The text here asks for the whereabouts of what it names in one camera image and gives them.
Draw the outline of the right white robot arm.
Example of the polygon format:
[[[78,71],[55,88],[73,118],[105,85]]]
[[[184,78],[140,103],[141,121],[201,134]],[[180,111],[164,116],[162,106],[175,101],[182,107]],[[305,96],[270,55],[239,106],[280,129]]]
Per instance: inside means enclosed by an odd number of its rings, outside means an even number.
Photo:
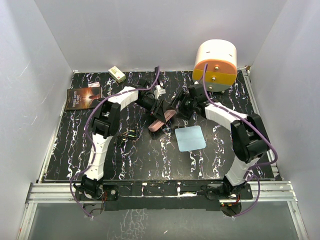
[[[176,116],[189,120],[193,113],[201,115],[226,128],[231,133],[235,157],[219,186],[203,185],[201,191],[208,199],[239,196],[249,180],[251,168],[263,157],[269,148],[269,138],[261,117],[253,113],[242,114],[231,110],[209,98],[201,84],[193,84],[188,92],[181,90],[168,105]]]

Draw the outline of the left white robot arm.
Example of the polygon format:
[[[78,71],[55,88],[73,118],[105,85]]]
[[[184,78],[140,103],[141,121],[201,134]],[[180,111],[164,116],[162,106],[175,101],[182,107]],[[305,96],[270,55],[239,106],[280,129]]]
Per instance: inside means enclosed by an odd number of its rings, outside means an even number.
[[[151,89],[154,85],[145,79],[137,84],[126,86],[119,93],[98,99],[98,105],[89,119],[92,143],[88,166],[85,169],[79,186],[74,184],[80,193],[92,200],[103,195],[102,179],[104,164],[109,144],[120,127],[121,111],[132,103],[150,112],[151,116],[162,123],[166,122],[163,101],[156,99]]]

